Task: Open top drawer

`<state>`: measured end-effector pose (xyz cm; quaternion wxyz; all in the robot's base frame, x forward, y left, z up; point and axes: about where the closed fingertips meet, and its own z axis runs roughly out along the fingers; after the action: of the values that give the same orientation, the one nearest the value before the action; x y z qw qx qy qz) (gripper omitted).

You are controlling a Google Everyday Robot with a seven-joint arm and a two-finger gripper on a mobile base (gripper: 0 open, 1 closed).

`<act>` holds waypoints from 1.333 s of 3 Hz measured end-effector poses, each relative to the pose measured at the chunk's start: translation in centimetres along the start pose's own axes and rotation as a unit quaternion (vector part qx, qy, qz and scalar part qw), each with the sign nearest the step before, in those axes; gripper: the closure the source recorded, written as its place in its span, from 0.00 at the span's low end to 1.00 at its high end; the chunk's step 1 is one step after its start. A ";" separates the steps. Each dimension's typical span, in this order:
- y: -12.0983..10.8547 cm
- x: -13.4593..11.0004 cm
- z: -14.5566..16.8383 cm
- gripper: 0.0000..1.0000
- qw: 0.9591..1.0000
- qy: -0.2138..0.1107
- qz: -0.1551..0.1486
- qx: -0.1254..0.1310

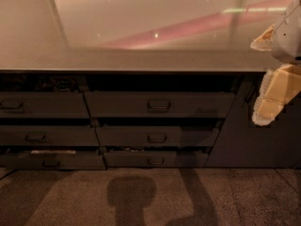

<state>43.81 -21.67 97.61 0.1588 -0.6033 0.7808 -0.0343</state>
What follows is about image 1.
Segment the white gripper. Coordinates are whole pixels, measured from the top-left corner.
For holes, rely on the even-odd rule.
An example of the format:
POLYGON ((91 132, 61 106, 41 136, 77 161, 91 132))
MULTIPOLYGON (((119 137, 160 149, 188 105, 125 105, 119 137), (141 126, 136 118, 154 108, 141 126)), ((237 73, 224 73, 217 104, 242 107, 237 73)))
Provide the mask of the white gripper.
POLYGON ((250 48, 261 52, 272 52, 272 56, 284 63, 276 70, 264 75, 260 95, 253 107, 252 121, 265 126, 275 120, 301 91, 301 0, 293 0, 277 19, 250 44, 250 48))

